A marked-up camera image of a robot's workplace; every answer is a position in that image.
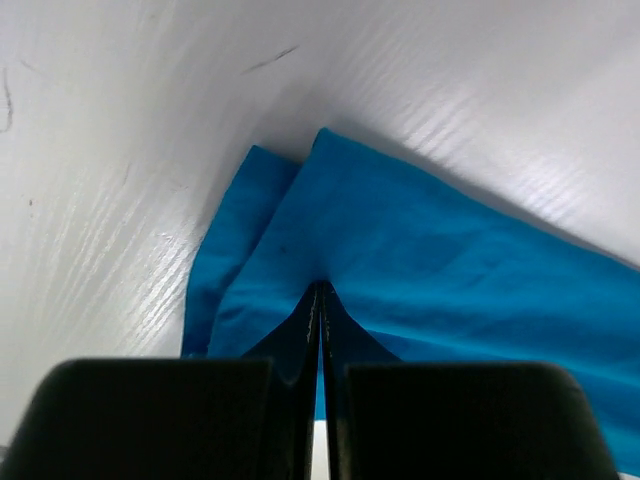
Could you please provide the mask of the blue t shirt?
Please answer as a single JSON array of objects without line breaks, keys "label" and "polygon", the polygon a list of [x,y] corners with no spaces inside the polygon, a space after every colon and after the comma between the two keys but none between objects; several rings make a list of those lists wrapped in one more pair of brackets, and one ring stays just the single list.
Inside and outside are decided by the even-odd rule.
[{"label": "blue t shirt", "polygon": [[245,353],[321,280],[404,360],[567,368],[638,474],[637,269],[323,129],[300,164],[248,151],[192,264],[182,355]]}]

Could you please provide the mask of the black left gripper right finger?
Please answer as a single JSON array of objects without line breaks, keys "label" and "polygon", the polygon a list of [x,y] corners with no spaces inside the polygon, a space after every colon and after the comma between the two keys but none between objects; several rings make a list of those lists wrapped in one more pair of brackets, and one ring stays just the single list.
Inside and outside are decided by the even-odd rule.
[{"label": "black left gripper right finger", "polygon": [[405,362],[320,286],[334,479],[614,479],[583,390],[538,362]]}]

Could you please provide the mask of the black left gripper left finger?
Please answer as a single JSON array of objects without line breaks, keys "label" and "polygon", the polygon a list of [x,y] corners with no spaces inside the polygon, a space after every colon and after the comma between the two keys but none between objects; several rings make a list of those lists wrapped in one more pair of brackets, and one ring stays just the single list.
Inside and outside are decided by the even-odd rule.
[{"label": "black left gripper left finger", "polygon": [[235,359],[77,359],[43,379],[5,479],[306,479],[320,288]]}]

